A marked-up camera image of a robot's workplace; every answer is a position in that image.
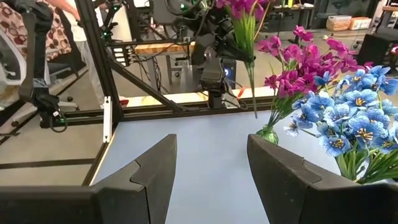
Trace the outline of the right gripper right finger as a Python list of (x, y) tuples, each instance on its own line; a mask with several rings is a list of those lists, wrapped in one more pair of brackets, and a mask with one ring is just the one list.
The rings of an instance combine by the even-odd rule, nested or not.
[(397, 185), (361, 185), (250, 134), (254, 183), (272, 224), (397, 224)]

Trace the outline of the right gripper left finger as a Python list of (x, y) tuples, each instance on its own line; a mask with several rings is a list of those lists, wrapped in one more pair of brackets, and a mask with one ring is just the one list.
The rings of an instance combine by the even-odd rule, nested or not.
[(89, 187), (1, 187), (1, 224), (164, 224), (176, 161), (169, 134)]

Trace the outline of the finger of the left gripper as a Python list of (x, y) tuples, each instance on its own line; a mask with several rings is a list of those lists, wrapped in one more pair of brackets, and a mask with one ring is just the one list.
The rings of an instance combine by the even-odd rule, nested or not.
[(240, 60), (242, 62), (247, 62), (247, 63), (251, 63), (253, 61), (255, 61), (256, 57), (252, 55), (252, 53), (250, 52), (245, 52), (243, 50), (238, 50), (235, 53), (236, 56), (236, 60)]

